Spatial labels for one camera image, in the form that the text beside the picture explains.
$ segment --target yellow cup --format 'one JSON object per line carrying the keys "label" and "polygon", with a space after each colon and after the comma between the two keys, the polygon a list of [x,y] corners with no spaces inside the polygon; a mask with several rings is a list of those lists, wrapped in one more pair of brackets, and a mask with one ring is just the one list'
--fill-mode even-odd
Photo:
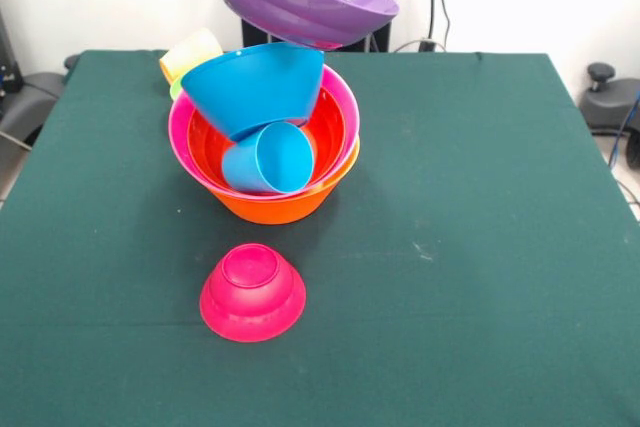
{"label": "yellow cup", "polygon": [[209,29],[202,28],[173,47],[160,59],[169,85],[194,67],[222,55],[222,48]]}

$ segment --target table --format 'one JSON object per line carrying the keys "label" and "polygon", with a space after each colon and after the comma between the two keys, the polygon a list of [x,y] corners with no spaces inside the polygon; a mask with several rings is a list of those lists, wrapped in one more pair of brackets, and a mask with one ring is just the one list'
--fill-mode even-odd
{"label": "table", "polygon": [[[640,229],[543,55],[336,54],[362,154],[299,223],[184,173],[158,52],[88,52],[0,211],[0,426],[640,423]],[[284,336],[200,320],[278,249]]]}

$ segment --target white wall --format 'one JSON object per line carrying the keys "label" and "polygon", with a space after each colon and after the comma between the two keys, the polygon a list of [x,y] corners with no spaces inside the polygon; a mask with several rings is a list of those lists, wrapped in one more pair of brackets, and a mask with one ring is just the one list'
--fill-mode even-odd
{"label": "white wall", "polygon": [[[399,0],[392,46],[426,34],[429,0]],[[454,51],[548,52],[576,96],[593,60],[640,76],[640,0],[447,0]],[[166,48],[207,26],[226,49],[240,23],[222,0],[0,0],[23,70],[60,70],[85,48]],[[436,34],[442,37],[439,16]]]}

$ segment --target plastic cup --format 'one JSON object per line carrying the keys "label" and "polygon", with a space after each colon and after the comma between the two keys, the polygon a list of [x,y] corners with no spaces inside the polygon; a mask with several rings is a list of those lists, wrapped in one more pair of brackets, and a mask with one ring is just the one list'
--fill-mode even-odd
{"label": "plastic cup", "polygon": [[243,244],[227,253],[207,279],[200,313],[225,339],[262,342],[290,329],[306,298],[300,274],[278,252]]}
{"label": "plastic cup", "polygon": [[160,59],[160,68],[169,85],[194,67],[222,55],[215,36],[206,28],[199,29],[174,46]]}
{"label": "plastic cup", "polygon": [[313,165],[304,132],[288,122],[275,122],[227,150],[222,172],[239,192],[291,194],[307,185]]}

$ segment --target pink bowl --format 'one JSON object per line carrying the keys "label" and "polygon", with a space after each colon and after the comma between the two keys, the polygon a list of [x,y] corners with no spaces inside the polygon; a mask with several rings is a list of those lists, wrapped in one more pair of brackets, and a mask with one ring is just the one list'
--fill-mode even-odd
{"label": "pink bowl", "polygon": [[[322,87],[336,100],[344,117],[346,129],[344,147],[333,167],[316,182],[307,185],[303,190],[294,194],[295,196],[299,196],[309,191],[321,190],[323,182],[333,177],[349,159],[355,147],[358,132],[360,131],[360,112],[358,111],[358,103],[353,92],[342,77],[326,65],[324,66],[322,76]],[[195,105],[191,99],[184,91],[182,91],[173,103],[171,112],[169,113],[169,140],[171,142],[171,147],[184,169],[192,177],[213,192],[218,192],[238,199],[267,201],[291,197],[290,194],[243,194],[241,192],[230,190],[224,184],[216,183],[212,179],[203,175],[189,150],[189,124],[195,110]]]}
{"label": "pink bowl", "polygon": [[227,253],[207,279],[200,313],[225,339],[262,342],[291,328],[306,298],[300,274],[278,252],[244,244]]}

